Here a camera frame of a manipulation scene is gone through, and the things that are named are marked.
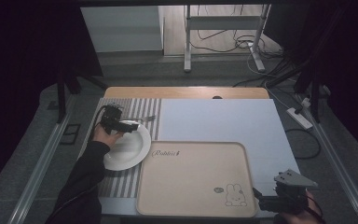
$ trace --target cartoon bunny face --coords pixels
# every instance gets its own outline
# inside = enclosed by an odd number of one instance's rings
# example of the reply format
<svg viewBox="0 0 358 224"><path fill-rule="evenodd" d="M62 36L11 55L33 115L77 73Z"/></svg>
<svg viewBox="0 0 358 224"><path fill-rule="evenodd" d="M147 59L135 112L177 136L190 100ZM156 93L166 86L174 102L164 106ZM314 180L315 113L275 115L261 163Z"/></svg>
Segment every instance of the cartoon bunny face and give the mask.
<svg viewBox="0 0 358 224"><path fill-rule="evenodd" d="M245 195L241 185L227 185L226 206L246 206Z"/></svg>

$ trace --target person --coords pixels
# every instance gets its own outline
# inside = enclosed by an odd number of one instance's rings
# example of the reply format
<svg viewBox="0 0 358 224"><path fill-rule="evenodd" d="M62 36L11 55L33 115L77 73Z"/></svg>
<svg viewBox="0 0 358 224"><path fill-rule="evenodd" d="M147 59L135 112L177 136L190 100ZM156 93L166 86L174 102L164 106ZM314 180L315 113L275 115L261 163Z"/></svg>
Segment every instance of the person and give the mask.
<svg viewBox="0 0 358 224"><path fill-rule="evenodd" d="M46 224L101 222L102 207L97 185L104 177L103 156L123 134L108 134L101 124L95 127L92 140L88 142L60 191Z"/></svg>

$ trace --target white tabletop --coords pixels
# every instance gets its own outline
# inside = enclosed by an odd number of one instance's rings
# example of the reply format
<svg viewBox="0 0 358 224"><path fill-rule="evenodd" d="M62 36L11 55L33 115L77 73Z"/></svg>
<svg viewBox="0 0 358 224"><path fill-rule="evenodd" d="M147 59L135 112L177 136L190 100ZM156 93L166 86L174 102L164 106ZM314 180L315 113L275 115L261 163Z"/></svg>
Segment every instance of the white tabletop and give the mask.
<svg viewBox="0 0 358 224"><path fill-rule="evenodd" d="M159 141L239 142L246 148L254 187L276 195L273 177L299 172L275 104L270 99L163 99ZM139 215L136 199L101 198L103 214ZM259 211L255 217L273 217Z"/></svg>

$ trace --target wooden floor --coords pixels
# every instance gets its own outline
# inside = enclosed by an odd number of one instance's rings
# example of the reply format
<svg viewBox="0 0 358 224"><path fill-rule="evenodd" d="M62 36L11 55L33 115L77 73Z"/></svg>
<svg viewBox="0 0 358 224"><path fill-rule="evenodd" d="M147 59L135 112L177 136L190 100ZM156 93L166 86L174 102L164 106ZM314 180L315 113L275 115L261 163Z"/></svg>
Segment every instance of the wooden floor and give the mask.
<svg viewBox="0 0 358 224"><path fill-rule="evenodd" d="M223 6L191 6L192 16L259 16L262 6L260 5L223 5ZM185 6L167 6L162 7L164 15L164 54L183 55L186 45L186 7ZM205 38L219 31L201 30L200 37ZM190 41L196 47L226 51L234 49L227 53L248 53L248 49L235 49L235 40L242 35L254 35L255 31L225 31L222 34L202 40L197 31L191 31ZM277 51L280 47L268 37L262 35L263 41L260 41L259 47L265 51ZM253 40L250 36L244 36L241 40ZM216 54L207 49L192 48L192 54Z"/></svg>

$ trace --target gray carpet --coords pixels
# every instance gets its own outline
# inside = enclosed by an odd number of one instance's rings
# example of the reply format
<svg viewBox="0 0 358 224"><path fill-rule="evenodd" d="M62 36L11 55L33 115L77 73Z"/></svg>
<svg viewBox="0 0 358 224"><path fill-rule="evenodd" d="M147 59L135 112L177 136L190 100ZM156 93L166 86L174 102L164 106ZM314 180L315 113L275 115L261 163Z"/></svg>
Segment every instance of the gray carpet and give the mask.
<svg viewBox="0 0 358 224"><path fill-rule="evenodd" d="M197 57L193 59L192 72L183 71L181 58L162 58L159 54L102 54L100 62L104 77L100 80L109 86L226 86L231 87L245 79L259 77L246 63L247 56ZM279 59L264 60L271 70ZM72 146L59 145L41 184L25 223L44 223L51 212L57 194L63 186L83 144L92 115L103 91L79 78L82 92L78 94L70 124L80 124L79 136ZM260 82L249 83L249 86ZM293 81L287 80L280 88L292 92ZM272 89L286 105L297 103L286 93ZM56 87L45 89L40 95L40 106L12 158L0 174L0 223L7 223L20 198L29 176L46 144L57 120ZM337 153L358 186L358 143L337 120L325 101L320 102L321 122L329 134ZM285 130L300 128L286 113L285 106L276 101ZM307 156L317 149L314 139L299 132L287 134L296 156ZM316 200L324 210L327 223L358 223L358 217L340 186L328 159L322 152L311 160L298 160L301 173L319 183L313 190ZM103 217L103 223L118 223L115 217Z"/></svg>

